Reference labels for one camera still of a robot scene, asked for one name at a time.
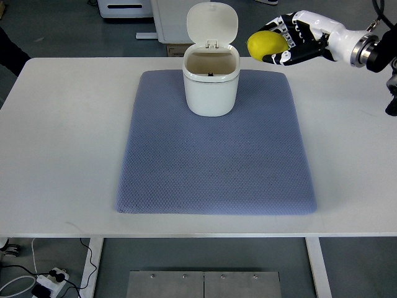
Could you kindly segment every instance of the textured mat surface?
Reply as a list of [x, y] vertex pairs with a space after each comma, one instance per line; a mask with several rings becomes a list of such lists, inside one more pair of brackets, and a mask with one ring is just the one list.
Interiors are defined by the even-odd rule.
[[315, 211], [284, 74], [242, 70], [232, 111], [201, 117], [187, 107], [181, 70], [143, 73], [116, 209], [239, 215]]

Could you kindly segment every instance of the lemon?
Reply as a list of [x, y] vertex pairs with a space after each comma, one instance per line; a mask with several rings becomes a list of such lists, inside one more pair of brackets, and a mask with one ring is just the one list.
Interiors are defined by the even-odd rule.
[[282, 35], [273, 31], [258, 31], [247, 41], [248, 52], [256, 60], [264, 55], [273, 55], [288, 50], [288, 43]]

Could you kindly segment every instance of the trash can lid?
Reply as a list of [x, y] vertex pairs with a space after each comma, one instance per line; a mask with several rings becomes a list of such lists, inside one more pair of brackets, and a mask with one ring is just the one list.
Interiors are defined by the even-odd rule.
[[208, 41], [220, 45], [230, 44], [237, 36], [238, 17], [229, 5], [203, 2], [193, 6], [187, 14], [187, 33], [197, 44]]

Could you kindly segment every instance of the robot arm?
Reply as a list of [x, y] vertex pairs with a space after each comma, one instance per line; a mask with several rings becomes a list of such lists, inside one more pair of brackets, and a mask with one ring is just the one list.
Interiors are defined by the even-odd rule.
[[378, 37], [368, 31], [347, 30], [341, 23], [310, 11], [282, 15], [259, 30], [274, 31], [286, 39], [287, 51], [262, 58], [263, 62], [280, 65], [293, 65], [323, 56], [362, 67], [362, 50], [378, 41]]
[[[382, 9], [380, 13], [380, 17], [384, 17]], [[397, 24], [393, 25], [387, 21], [390, 30], [379, 41], [379, 38], [370, 32], [373, 27], [368, 28], [368, 31], [351, 31], [335, 20], [309, 11], [282, 15], [259, 31], [279, 33], [287, 41], [288, 50], [264, 55], [262, 61], [293, 65], [323, 56], [328, 60], [343, 61], [355, 67], [366, 66], [375, 73], [391, 64], [393, 74], [386, 85], [393, 100], [386, 108], [386, 113], [397, 116]]]

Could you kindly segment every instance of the table leg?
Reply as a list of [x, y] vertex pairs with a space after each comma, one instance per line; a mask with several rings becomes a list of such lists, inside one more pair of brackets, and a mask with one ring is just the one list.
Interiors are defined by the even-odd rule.
[[327, 271], [324, 264], [319, 238], [306, 237], [306, 247], [308, 249], [311, 273], [313, 275], [317, 297], [331, 298], [331, 289], [329, 287]]
[[[91, 252], [88, 250], [86, 264], [84, 266], [84, 271], [83, 271], [83, 278], [81, 279], [80, 287], [85, 287], [87, 285], [87, 282], [89, 282], [89, 284], [85, 289], [80, 290], [81, 298], [93, 298], [94, 297], [95, 285], [97, 282], [97, 276], [98, 276], [98, 270], [99, 270], [100, 254], [102, 253], [102, 245], [103, 244], [104, 244], [103, 238], [91, 238], [89, 240], [89, 247], [92, 250], [92, 256], [91, 256]], [[90, 263], [90, 259], [91, 259], [92, 263], [97, 266], [97, 270], [91, 275], [91, 277], [89, 277], [89, 276], [95, 268]]]

